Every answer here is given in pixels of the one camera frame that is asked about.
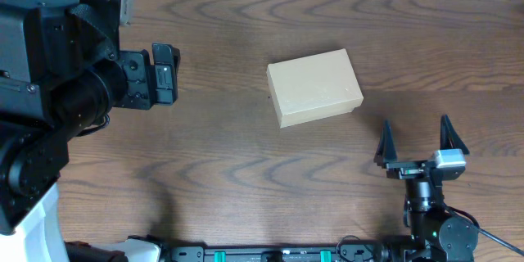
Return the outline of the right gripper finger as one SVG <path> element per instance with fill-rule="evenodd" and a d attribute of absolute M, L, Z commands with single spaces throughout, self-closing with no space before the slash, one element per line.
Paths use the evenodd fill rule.
<path fill-rule="evenodd" d="M 440 149 L 459 149 L 465 156 L 470 154 L 468 147 L 455 131 L 447 115 L 442 115 L 440 118 Z"/>
<path fill-rule="evenodd" d="M 396 162 L 397 160 L 398 157 L 395 149 L 394 138 L 392 136 L 391 125 L 388 120 L 385 120 L 374 156 L 374 162 L 376 164 L 389 164 Z"/>

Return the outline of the cardboard box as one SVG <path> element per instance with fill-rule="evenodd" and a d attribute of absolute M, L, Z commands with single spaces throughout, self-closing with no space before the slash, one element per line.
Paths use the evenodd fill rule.
<path fill-rule="evenodd" d="M 267 78 L 280 128 L 350 113 L 364 100 L 345 49 L 269 64 Z"/>

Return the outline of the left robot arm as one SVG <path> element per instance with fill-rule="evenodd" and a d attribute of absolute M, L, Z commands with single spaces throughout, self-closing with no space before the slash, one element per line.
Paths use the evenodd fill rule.
<path fill-rule="evenodd" d="M 157 261 L 158 242 L 66 242 L 58 179 L 69 141 L 104 129 L 114 108 L 147 111 L 178 97 L 180 52 L 120 48 L 133 0 L 1 0 L 1 258 Z"/>

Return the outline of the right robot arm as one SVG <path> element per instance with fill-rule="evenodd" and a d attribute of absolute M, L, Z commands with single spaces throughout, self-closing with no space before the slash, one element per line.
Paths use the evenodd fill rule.
<path fill-rule="evenodd" d="M 376 261 L 473 261 L 478 233 L 444 202 L 443 182 L 466 169 L 469 150 L 447 115 L 440 119 L 440 145 L 427 160 L 399 160 L 391 125 L 384 122 L 374 162 L 388 178 L 405 181 L 404 225 L 408 236 L 388 237 L 374 250 Z"/>

